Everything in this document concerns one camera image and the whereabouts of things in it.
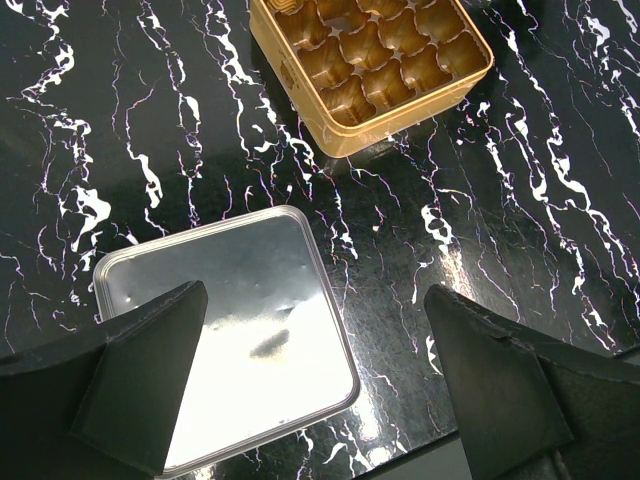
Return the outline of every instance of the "square container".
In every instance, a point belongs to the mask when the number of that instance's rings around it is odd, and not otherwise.
[[[458,0],[251,0],[318,146],[345,157],[460,103],[493,54]]]
[[[304,215],[276,207],[129,247],[94,271],[103,320],[189,280],[209,294],[165,474],[182,475],[351,405],[359,380]]]

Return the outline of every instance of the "gold plastic tray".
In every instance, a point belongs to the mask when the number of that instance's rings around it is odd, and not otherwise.
[[[251,31],[332,157],[457,105],[493,65],[458,0],[252,0]]]

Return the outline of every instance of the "black marble countertop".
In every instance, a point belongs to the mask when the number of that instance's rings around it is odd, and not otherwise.
[[[453,432],[434,283],[604,355],[639,343],[640,6],[466,7],[495,68],[458,108],[333,160],[243,0],[5,0],[0,355],[99,322],[105,253],[281,204],[311,222],[362,393],[189,478],[347,479]]]

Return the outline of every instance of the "plastic container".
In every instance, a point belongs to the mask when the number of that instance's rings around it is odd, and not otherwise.
[[[351,405],[357,371],[304,215],[276,207],[104,257],[103,320],[188,280],[209,295],[165,474],[183,475]]]
[[[332,157],[457,105],[493,65],[458,0],[251,0],[250,11],[256,41]]]

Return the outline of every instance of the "container lid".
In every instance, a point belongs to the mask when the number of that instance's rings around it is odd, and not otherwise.
[[[136,245],[94,272],[103,320],[189,280],[209,294],[162,478],[351,405],[359,380],[304,215],[275,207]]]

